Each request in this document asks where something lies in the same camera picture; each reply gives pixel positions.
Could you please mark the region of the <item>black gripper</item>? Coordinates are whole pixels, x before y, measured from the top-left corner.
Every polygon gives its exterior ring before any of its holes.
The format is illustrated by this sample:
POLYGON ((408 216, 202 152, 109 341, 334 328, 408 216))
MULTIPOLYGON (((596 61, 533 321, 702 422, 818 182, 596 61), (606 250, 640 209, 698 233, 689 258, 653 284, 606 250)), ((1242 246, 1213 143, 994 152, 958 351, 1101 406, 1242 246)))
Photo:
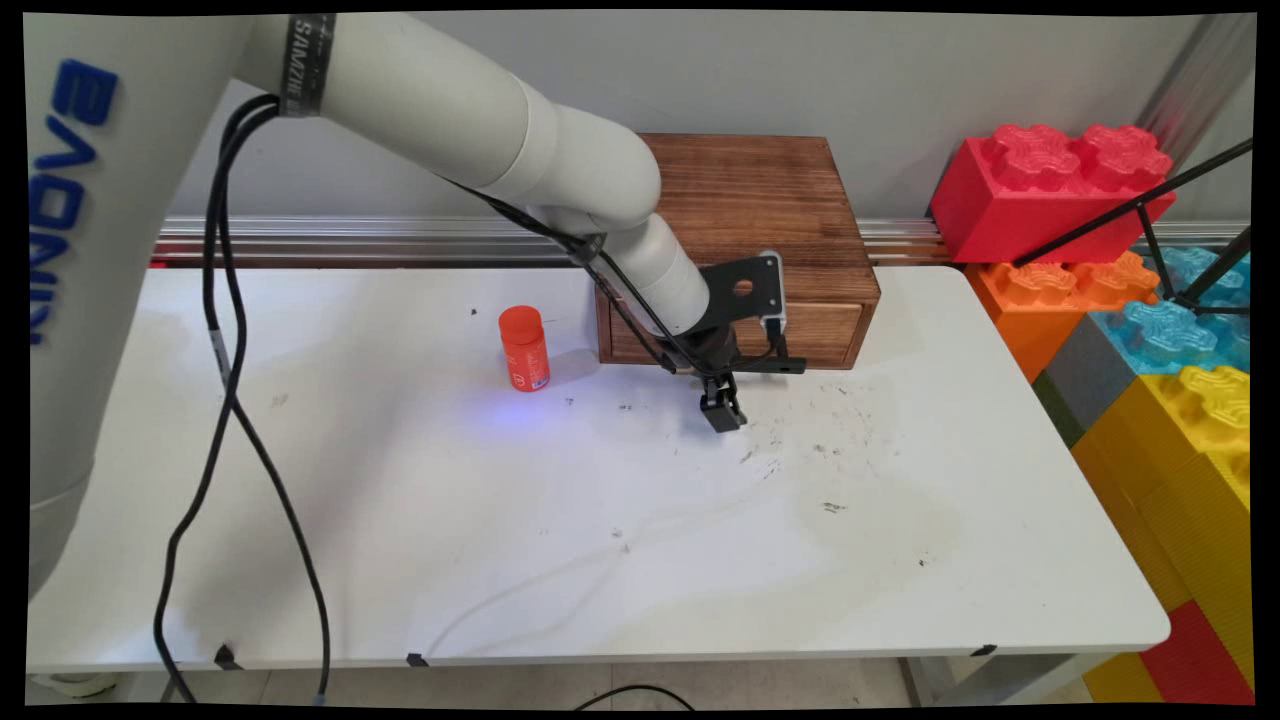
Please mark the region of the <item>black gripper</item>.
MULTIPOLYGON (((742 372, 748 361, 748 356, 739 347, 733 324, 685 333, 684 348, 687 357, 684 361, 684 370, 691 374, 701 374, 694 361, 699 368, 714 370, 716 374, 742 372)), ((716 433, 739 430, 748 423, 737 398, 736 384, 721 384, 721 375, 700 375, 699 380, 703 391, 699 407, 703 413, 710 413, 710 427, 716 433)))

